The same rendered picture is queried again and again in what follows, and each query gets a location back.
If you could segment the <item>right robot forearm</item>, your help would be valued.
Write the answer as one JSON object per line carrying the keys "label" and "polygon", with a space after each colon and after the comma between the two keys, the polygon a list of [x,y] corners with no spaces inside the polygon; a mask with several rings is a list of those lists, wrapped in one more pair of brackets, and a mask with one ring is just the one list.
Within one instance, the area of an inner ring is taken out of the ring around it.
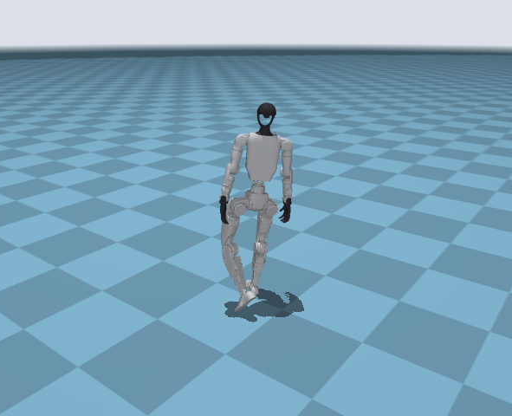
{"label": "right robot forearm", "polygon": [[293,170],[290,167],[290,177],[285,177],[282,179],[283,188],[282,188],[282,200],[286,203],[287,198],[291,198],[292,201],[292,183],[293,183]]}

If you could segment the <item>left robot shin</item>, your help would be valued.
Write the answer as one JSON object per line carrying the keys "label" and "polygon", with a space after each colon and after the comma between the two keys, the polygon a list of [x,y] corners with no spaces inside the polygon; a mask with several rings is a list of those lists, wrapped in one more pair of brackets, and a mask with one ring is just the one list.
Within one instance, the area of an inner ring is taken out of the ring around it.
{"label": "left robot shin", "polygon": [[222,255],[230,277],[234,280],[234,283],[240,293],[240,297],[242,298],[243,295],[245,295],[245,292],[248,292],[248,290],[243,278],[243,265],[241,258],[240,256],[234,257],[232,249],[229,245],[225,245],[223,247]]}

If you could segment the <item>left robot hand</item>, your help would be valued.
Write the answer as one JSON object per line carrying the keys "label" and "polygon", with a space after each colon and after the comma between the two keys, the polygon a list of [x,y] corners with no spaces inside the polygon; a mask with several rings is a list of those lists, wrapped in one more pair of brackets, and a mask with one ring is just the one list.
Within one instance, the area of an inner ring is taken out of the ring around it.
{"label": "left robot hand", "polygon": [[226,202],[226,197],[222,196],[221,201],[219,201],[220,205],[220,213],[221,213],[221,220],[223,223],[228,224],[226,220],[226,205],[228,204],[228,201]]}

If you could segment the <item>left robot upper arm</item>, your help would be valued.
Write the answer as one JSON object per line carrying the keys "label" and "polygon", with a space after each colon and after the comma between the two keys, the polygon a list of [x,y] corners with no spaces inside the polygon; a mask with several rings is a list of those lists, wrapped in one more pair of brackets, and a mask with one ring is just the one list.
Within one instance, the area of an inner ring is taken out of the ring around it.
{"label": "left robot upper arm", "polygon": [[239,134],[234,139],[234,144],[230,155],[230,174],[236,175],[239,173],[239,161],[243,153],[242,147],[247,144],[249,136],[249,134]]}

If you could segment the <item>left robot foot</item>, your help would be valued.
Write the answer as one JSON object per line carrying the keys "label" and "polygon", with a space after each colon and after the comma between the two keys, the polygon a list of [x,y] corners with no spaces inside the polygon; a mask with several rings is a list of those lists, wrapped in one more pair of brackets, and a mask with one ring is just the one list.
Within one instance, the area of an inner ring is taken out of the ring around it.
{"label": "left robot foot", "polygon": [[238,311],[248,305],[252,300],[256,298],[256,295],[252,291],[245,292],[245,295],[239,299],[237,306],[235,307],[235,311]]}

